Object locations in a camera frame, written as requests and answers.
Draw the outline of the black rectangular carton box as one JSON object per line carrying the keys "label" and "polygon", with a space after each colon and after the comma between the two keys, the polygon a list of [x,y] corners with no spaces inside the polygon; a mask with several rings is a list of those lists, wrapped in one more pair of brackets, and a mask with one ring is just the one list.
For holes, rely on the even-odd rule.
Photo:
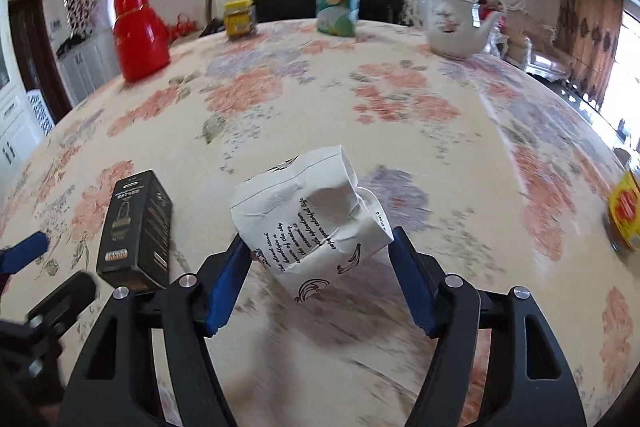
{"label": "black rectangular carton box", "polygon": [[112,287],[158,291],[169,284],[172,202],[151,170],[116,182],[96,273]]}

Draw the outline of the white printed paper bag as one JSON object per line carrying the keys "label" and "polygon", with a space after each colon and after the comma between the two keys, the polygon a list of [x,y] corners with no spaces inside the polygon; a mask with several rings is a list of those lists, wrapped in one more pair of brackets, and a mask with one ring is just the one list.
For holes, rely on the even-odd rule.
{"label": "white printed paper bag", "polygon": [[298,303],[393,242],[380,201],[359,185],[341,145],[239,184],[230,213],[242,241]]}

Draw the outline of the white tall display cabinet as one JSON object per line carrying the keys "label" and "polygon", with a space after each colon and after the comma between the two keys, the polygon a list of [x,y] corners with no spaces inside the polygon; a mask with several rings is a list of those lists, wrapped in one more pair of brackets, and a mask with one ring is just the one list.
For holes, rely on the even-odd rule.
{"label": "white tall display cabinet", "polygon": [[20,176],[44,133],[18,70],[12,42],[8,1],[1,0],[1,198]]}

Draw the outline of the yellow red tin can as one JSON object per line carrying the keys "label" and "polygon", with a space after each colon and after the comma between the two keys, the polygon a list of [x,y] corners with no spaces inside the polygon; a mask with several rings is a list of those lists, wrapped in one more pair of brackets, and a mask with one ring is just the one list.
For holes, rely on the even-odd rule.
{"label": "yellow red tin can", "polygon": [[639,252],[639,182],[627,170],[608,198],[608,225],[618,248]]}

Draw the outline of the dark wooden door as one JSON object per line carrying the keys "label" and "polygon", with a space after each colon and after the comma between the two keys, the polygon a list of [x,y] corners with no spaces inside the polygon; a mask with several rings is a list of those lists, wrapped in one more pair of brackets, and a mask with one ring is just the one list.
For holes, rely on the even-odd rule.
{"label": "dark wooden door", "polygon": [[42,0],[9,0],[14,54],[26,91],[39,90],[57,124],[70,110],[47,34]]}

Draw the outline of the floral tablecloth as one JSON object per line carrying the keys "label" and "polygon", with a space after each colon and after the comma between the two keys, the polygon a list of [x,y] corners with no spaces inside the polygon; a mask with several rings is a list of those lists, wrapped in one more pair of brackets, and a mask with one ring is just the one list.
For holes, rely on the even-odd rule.
{"label": "floral tablecloth", "polygon": [[[151,170],[174,204],[171,272],[223,251],[236,184],[339,145],[388,219],[478,288],[529,288],[558,338],[589,424],[639,362],[639,265],[604,231],[622,176],[562,98],[487,55],[435,55],[424,35],[363,22],[352,39],[311,22],[262,25],[175,49],[75,107],[1,202],[1,242],[46,232],[50,251],[10,280],[6,319],[98,259],[115,183]],[[435,343],[414,325],[385,253],[298,305],[261,267],[208,344],[243,426],[399,426]]]}

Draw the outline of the white low cabinet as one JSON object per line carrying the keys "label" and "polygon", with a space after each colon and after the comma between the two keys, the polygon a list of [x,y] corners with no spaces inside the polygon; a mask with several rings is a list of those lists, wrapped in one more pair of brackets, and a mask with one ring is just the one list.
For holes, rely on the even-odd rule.
{"label": "white low cabinet", "polygon": [[104,29],[58,59],[61,79],[70,105],[75,107],[94,91],[120,75],[111,29]]}

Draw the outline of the red thermos flask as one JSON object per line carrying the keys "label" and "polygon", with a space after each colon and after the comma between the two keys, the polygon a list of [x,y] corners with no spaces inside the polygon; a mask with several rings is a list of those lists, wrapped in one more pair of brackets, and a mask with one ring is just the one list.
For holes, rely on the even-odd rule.
{"label": "red thermos flask", "polygon": [[135,83],[170,63],[168,30],[149,0],[115,0],[114,39],[120,70]]}

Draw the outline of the red handbag on floor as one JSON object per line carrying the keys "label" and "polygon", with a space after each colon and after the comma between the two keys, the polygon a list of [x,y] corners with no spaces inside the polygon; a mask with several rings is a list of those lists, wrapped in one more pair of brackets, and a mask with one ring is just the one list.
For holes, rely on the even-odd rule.
{"label": "red handbag on floor", "polygon": [[198,24],[186,13],[179,13],[173,25],[169,27],[169,35],[172,41],[186,37],[198,31]]}

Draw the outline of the yellow lidded glass jar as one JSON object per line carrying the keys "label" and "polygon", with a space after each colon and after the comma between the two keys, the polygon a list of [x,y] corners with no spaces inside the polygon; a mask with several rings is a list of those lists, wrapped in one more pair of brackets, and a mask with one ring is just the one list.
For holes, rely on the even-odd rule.
{"label": "yellow lidded glass jar", "polygon": [[224,5],[224,29],[230,39],[254,34],[256,13],[254,0],[234,0]]}

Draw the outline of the white ornate sofa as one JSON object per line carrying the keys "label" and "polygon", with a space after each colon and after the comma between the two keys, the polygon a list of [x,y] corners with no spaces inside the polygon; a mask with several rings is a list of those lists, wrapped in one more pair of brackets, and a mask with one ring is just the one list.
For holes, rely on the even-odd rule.
{"label": "white ornate sofa", "polygon": [[570,78],[572,59],[554,45],[554,28],[532,17],[523,1],[508,5],[485,0],[480,4],[482,22],[493,12],[500,12],[501,17],[489,33],[485,53],[550,82]]}

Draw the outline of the white floral teapot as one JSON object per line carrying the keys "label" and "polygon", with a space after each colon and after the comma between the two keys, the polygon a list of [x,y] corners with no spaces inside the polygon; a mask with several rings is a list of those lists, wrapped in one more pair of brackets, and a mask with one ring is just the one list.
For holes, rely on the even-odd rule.
{"label": "white floral teapot", "polygon": [[465,60],[484,50],[502,16],[502,11],[490,11],[482,20],[480,0],[430,0],[428,44],[438,55]]}

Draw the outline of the brown patterned curtain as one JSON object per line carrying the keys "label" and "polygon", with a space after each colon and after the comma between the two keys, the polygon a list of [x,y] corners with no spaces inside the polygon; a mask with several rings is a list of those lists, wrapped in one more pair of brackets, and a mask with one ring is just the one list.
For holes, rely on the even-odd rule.
{"label": "brown patterned curtain", "polygon": [[602,106],[613,68],[624,0],[560,0],[555,45],[570,57],[570,83]]}

